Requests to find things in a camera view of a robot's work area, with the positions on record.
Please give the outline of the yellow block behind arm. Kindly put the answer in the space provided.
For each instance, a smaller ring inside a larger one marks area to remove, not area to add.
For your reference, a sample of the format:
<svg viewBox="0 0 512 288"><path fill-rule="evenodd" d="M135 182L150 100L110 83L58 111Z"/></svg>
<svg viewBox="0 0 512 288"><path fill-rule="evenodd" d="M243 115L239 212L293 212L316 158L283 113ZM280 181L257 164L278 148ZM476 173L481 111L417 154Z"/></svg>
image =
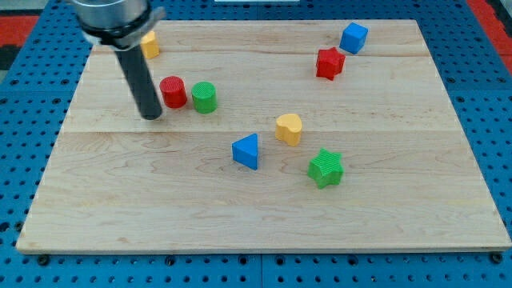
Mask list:
<svg viewBox="0 0 512 288"><path fill-rule="evenodd" d="M159 56L160 49L156 33L151 30L141 39L141 50L146 59L155 58Z"/></svg>

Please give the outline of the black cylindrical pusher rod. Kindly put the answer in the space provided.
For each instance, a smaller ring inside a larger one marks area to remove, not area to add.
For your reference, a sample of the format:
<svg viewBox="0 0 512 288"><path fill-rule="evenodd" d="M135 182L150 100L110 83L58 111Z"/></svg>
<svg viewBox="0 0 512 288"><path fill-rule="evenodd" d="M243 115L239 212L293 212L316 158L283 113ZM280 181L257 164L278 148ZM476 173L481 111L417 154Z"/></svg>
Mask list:
<svg viewBox="0 0 512 288"><path fill-rule="evenodd" d="M116 51L115 55L140 116L145 120L159 118L162 107L141 47Z"/></svg>

